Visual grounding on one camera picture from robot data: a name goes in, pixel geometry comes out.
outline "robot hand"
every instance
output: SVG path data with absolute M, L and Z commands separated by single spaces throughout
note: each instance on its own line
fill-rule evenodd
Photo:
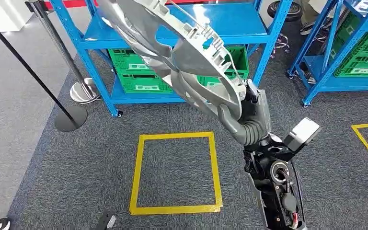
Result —
M 235 120 L 229 108 L 222 104 L 218 107 L 218 117 L 224 127 L 236 141 L 245 146 L 255 144 L 271 131 L 270 112 L 264 90 L 256 90 L 256 100 L 252 100 L 253 92 L 247 85 L 247 94 L 242 103 L 242 116 Z

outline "stanchion post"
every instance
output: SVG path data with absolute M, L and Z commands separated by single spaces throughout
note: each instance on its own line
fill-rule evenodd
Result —
M 69 111 L 64 108 L 60 101 L 54 96 L 54 94 L 47 88 L 43 81 L 33 71 L 33 69 L 27 64 L 22 56 L 13 48 L 9 41 L 0 32 L 0 40 L 5 46 L 12 52 L 12 54 L 20 61 L 20 63 L 26 68 L 26 70 L 32 75 L 37 83 L 45 90 L 45 92 L 53 99 L 57 106 L 61 109 L 62 113 L 58 114 L 54 125 L 59 131 L 69 132 L 81 127 L 87 120 L 87 111 L 84 108 L 78 106 L 72 106 Z
M 98 92 L 96 92 L 96 87 L 90 78 L 84 78 L 81 75 L 80 70 L 75 65 L 70 53 L 68 52 L 64 42 L 61 40 L 56 28 L 51 23 L 47 11 L 48 8 L 42 0 L 29 0 L 25 2 L 27 8 L 30 12 L 34 13 L 37 18 L 42 23 L 43 27 L 46 29 L 50 38 L 53 40 L 58 51 L 63 56 L 67 65 L 69 66 L 71 72 L 74 74 L 77 83 L 75 83 L 70 90 L 71 98 L 79 103 L 90 103 L 99 98 Z

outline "shoe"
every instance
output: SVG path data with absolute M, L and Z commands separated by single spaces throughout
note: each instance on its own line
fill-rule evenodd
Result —
M 7 217 L 0 218 L 0 230 L 9 230 L 11 221 Z
M 325 22 L 323 23 L 323 25 L 321 26 L 321 30 L 328 30 L 329 27 L 332 24 L 332 18 L 326 18 Z M 311 33 L 311 30 L 313 29 L 315 25 L 315 22 L 312 23 L 305 23 L 302 25 L 302 29 L 299 30 L 299 33 L 301 35 L 309 35 Z
M 315 22 L 313 23 L 305 23 L 302 25 L 302 28 L 299 30 L 301 35 L 309 35 L 311 33 L 312 28 L 314 27 Z
M 304 77 L 307 79 L 308 84 L 316 84 L 317 80 L 312 76 L 312 74 L 308 71 L 304 71 Z

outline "shelf caster wheel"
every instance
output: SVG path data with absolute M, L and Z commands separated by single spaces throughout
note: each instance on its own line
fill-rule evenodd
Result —
M 296 74 L 290 75 L 287 71 L 286 71 L 286 77 L 288 79 L 293 79 L 296 76 Z

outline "person's leg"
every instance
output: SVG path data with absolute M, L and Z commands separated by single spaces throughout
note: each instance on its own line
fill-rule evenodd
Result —
M 315 21 L 318 15 L 321 13 L 323 7 L 326 4 L 326 0 L 301 0 L 302 6 L 302 17 L 301 23 L 302 28 L 300 30 L 301 35 L 308 35 L 311 33 L 311 29 L 314 27 Z M 321 29 L 327 29 L 331 25 L 332 19 L 327 18 L 322 25 Z
M 310 0 L 301 0 L 302 16 L 301 23 L 303 25 L 308 23 L 314 23 L 317 19 L 318 12 L 309 4 Z

